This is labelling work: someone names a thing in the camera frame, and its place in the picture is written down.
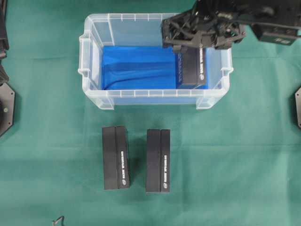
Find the plastic storage bin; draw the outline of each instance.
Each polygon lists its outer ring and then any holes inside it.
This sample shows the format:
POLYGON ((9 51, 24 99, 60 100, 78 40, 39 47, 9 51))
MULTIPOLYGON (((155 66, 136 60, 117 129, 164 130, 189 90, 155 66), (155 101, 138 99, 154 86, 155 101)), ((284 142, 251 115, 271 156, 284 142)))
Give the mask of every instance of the plastic storage bin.
POLYGON ((161 21, 175 14, 93 14, 85 20, 79 38, 79 70, 82 88, 100 109, 115 105, 196 104, 215 105, 229 90, 233 71, 231 49, 210 48, 207 57, 209 89, 101 90, 104 46, 162 46, 161 21))

